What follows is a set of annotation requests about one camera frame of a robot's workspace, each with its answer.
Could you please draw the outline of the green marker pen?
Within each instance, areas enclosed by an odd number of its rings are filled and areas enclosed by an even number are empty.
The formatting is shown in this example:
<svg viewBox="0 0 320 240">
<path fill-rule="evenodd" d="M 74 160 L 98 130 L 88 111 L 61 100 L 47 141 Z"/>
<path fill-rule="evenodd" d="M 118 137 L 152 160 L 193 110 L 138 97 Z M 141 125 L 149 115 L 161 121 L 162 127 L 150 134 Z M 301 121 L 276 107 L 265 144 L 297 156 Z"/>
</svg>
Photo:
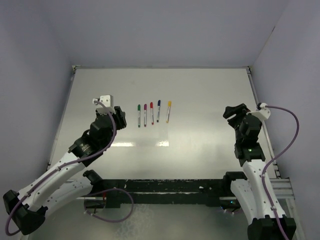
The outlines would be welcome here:
<svg viewBox="0 0 320 240">
<path fill-rule="evenodd" d="M 137 126 L 138 128 L 141 127 L 141 111 L 137 111 L 138 117 L 137 117 Z"/>
</svg>

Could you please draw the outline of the purple marker pen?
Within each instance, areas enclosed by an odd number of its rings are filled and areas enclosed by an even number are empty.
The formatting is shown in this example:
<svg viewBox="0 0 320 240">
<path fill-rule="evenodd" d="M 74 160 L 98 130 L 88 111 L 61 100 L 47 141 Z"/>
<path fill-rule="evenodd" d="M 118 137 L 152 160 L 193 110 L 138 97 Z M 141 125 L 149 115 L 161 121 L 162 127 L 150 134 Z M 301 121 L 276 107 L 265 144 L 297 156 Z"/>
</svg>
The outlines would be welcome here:
<svg viewBox="0 0 320 240">
<path fill-rule="evenodd" d="M 144 127 L 147 126 L 147 110 L 144 110 L 144 106 L 143 106 L 143 125 L 144 125 Z"/>
</svg>

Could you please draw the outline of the red marker pen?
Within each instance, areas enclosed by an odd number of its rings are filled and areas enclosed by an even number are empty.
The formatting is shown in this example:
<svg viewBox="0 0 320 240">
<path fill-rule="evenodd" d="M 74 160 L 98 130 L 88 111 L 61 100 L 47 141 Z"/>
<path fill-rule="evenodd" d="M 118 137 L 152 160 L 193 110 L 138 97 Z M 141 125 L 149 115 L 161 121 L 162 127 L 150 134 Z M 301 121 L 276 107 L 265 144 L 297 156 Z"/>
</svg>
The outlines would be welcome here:
<svg viewBox="0 0 320 240">
<path fill-rule="evenodd" d="M 154 108 L 150 108 L 151 125 L 154 125 Z"/>
</svg>

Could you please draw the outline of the yellow marker pen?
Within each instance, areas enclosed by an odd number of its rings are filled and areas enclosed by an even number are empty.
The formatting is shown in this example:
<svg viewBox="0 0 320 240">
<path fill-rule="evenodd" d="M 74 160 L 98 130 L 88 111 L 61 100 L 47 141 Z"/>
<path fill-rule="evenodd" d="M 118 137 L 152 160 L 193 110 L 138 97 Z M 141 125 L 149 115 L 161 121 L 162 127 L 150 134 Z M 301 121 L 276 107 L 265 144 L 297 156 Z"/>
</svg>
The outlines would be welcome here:
<svg viewBox="0 0 320 240">
<path fill-rule="evenodd" d="M 168 107 L 168 104 L 167 104 L 166 123 L 169 123 L 170 113 L 171 113 L 171 107 Z"/>
</svg>

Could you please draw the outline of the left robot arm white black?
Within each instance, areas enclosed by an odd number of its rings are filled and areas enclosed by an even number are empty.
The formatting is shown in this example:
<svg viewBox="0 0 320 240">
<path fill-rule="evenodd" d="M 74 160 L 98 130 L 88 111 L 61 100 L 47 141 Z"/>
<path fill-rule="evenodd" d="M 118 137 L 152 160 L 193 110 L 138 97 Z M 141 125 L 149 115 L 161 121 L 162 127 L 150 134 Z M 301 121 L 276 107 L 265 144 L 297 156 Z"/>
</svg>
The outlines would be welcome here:
<svg viewBox="0 0 320 240">
<path fill-rule="evenodd" d="M 59 162 L 25 188 L 3 195 L 8 219 L 7 236 L 35 232 L 47 218 L 78 197 L 98 196 L 104 180 L 86 168 L 113 143 L 117 131 L 127 126 L 120 106 L 96 109 L 96 118 L 63 155 Z"/>
</svg>

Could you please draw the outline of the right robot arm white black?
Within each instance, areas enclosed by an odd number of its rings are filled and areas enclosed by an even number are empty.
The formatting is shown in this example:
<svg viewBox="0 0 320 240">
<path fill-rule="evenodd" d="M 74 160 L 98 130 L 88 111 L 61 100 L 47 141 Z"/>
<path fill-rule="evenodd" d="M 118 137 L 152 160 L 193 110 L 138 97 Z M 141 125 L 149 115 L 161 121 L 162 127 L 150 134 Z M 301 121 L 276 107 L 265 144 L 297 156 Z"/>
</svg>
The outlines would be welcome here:
<svg viewBox="0 0 320 240">
<path fill-rule="evenodd" d="M 266 103 L 259 103 L 255 111 L 245 104 L 227 106 L 223 117 L 235 131 L 234 154 L 242 172 L 227 172 L 222 190 L 237 198 L 247 222 L 250 240 L 291 240 L 297 225 L 279 203 L 267 169 L 263 149 L 258 142 L 263 121 L 271 111 Z"/>
</svg>

